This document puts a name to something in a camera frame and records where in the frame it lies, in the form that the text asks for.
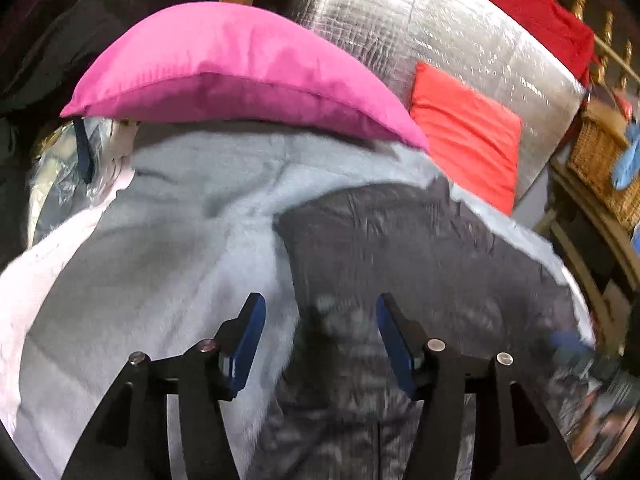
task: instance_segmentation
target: plastic bag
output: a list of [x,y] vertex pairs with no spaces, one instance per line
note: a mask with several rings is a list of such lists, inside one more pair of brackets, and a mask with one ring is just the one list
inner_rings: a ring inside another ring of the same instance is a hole
[[108,153],[113,120],[85,118],[84,127],[95,164],[94,177],[85,184],[78,172],[76,130],[72,122],[60,126],[28,176],[27,247],[38,243],[74,213],[100,202],[118,170]]

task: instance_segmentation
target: pink pillow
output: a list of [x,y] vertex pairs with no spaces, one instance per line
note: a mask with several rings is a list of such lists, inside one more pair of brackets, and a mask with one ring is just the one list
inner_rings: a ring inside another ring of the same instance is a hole
[[428,146],[402,103],[349,54],[277,14],[219,2],[169,7],[129,29],[60,115],[258,119]]

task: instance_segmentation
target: wooden railing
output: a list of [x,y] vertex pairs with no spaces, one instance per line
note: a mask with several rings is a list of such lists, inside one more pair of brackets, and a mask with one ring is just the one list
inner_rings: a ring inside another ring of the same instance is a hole
[[[573,2],[571,11],[579,20],[584,19],[584,7],[587,4],[587,1],[588,0],[574,0]],[[613,38],[613,23],[613,13],[607,11],[605,15],[605,23],[602,29],[602,36],[599,36],[597,33],[594,34],[594,40],[598,45],[598,50],[600,51],[600,56],[598,57],[600,65],[597,70],[592,73],[592,79],[597,83],[604,83],[604,79],[607,75],[607,69],[609,68],[609,60],[612,59],[620,66],[621,69],[620,77],[618,78],[616,86],[626,89],[629,77],[634,79],[640,86],[640,76],[631,68],[631,59],[633,55],[633,45],[631,43],[631,40],[628,39],[626,41],[625,51],[623,52],[622,56],[615,52],[611,47]]]

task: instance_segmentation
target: wicker basket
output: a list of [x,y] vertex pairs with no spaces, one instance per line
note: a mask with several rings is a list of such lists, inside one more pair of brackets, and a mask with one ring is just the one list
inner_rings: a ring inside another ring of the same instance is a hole
[[640,220],[640,178],[626,189],[611,185],[611,168],[629,146],[626,119],[613,108],[591,99],[582,114],[580,135],[567,166],[591,188],[598,199],[628,231]]

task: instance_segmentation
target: blue cloth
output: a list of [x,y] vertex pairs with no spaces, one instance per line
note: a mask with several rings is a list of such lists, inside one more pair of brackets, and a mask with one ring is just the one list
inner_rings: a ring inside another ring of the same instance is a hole
[[640,171],[640,124],[629,123],[625,135],[631,146],[618,157],[611,170],[611,183],[617,190],[628,187]]

